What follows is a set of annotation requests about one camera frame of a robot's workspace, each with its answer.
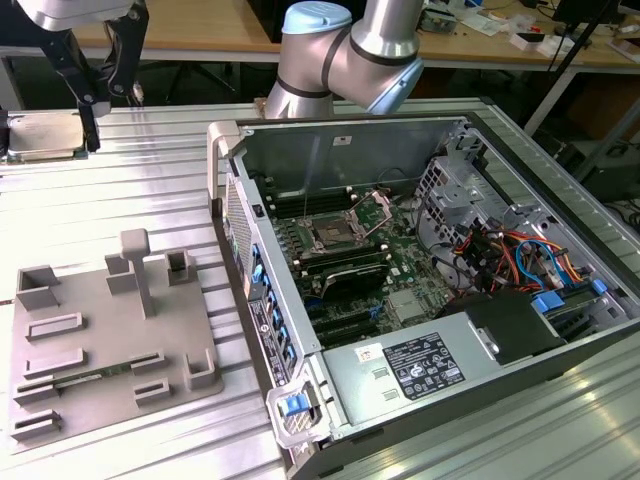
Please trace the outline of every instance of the paper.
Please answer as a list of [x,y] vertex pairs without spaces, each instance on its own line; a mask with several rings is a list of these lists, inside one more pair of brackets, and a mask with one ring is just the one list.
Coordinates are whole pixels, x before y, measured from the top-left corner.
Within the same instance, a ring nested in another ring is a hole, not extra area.
[[490,18],[483,17],[482,15],[470,15],[462,21],[463,25],[466,25],[469,28],[473,28],[477,32],[484,33],[492,37],[496,33],[500,31],[500,27],[502,24],[500,22],[496,22],[495,20],[491,20]]

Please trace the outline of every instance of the sticker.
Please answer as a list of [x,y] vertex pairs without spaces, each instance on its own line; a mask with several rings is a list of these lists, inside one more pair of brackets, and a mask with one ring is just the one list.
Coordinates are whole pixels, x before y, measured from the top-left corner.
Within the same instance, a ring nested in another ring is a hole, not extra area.
[[351,135],[346,137],[334,137],[333,138],[333,146],[341,147],[343,145],[351,145]]
[[360,363],[364,363],[382,357],[382,344],[372,343],[371,345],[355,348],[353,351],[356,352]]
[[438,332],[385,348],[383,353],[409,400],[465,380]]

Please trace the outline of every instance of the chipset heatsink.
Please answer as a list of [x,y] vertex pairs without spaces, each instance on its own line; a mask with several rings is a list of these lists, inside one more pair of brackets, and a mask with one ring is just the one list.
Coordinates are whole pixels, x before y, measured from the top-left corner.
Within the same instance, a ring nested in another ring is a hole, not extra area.
[[405,323],[425,314],[418,298],[409,290],[399,290],[389,294],[389,305],[400,320]]

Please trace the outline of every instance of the power supply label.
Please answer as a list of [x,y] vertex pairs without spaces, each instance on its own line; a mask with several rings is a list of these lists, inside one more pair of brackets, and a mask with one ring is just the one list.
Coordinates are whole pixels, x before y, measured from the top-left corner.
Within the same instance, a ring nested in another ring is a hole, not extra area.
[[438,332],[385,348],[384,356],[409,400],[465,379]]

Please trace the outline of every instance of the wire bundle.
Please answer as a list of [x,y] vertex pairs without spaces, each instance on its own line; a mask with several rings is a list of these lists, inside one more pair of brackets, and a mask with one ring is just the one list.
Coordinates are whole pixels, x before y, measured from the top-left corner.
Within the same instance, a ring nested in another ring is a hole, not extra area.
[[[531,272],[535,263],[539,266],[539,271],[547,273],[540,253],[550,259],[553,270],[565,285],[582,281],[582,277],[569,260],[567,249],[545,238],[512,230],[472,230],[463,242],[453,248],[453,253],[474,263],[474,254],[468,251],[472,244],[476,249],[484,248],[485,251],[482,264],[476,259],[474,265],[478,273],[473,280],[479,290],[485,289],[491,293],[499,288],[510,288],[522,292],[535,292],[553,288]],[[489,279],[490,286],[487,286],[483,278]]]

